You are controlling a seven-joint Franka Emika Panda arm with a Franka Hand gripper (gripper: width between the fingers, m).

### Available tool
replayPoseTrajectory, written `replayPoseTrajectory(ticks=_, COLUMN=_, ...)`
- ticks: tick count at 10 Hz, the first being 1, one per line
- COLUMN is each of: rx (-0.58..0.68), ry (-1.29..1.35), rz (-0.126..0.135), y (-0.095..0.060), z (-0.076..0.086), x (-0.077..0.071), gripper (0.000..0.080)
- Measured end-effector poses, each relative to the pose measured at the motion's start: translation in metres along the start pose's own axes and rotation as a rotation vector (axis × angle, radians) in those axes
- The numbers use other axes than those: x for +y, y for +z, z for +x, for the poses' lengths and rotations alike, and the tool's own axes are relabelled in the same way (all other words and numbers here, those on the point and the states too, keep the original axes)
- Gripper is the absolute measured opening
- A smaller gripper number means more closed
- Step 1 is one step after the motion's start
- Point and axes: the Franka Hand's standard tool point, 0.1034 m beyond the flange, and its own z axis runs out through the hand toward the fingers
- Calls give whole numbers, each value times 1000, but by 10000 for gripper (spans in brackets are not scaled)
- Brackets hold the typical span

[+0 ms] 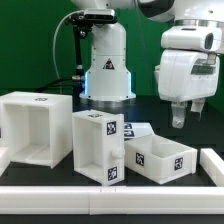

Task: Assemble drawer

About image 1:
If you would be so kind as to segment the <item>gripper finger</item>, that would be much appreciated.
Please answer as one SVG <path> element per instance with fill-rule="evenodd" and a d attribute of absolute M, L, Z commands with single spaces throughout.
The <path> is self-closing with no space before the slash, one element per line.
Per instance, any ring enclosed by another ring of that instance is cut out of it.
<path fill-rule="evenodd" d="M 186 118 L 186 102 L 173 102 L 171 104 L 172 108 L 172 126 L 174 128 L 181 129 L 184 127 L 185 118 Z"/>
<path fill-rule="evenodd" d="M 204 108 L 205 99 L 195 99 L 192 101 L 191 109 L 190 109 L 190 117 L 196 120 L 201 119 L 201 113 Z"/>

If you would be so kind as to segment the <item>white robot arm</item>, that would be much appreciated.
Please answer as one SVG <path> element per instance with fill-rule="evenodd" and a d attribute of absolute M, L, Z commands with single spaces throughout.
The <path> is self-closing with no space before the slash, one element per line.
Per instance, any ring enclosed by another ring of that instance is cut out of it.
<path fill-rule="evenodd" d="M 115 11 L 137 7 L 148 19 L 171 23 L 154 74 L 158 93 L 172 107 L 172 126 L 181 128 L 186 108 L 200 116 L 217 90 L 224 53 L 224 0 L 71 0 L 81 18 L 93 23 L 91 65 L 81 97 L 94 102 L 134 98 L 126 69 L 126 31 Z"/>

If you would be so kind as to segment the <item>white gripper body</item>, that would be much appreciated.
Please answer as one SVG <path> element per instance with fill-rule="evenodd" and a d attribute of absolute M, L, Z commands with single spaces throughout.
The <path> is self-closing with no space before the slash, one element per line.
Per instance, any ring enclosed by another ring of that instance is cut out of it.
<path fill-rule="evenodd" d="M 161 99 L 184 102 L 213 96 L 217 89 L 220 28 L 174 26 L 164 32 L 164 48 L 155 71 Z"/>

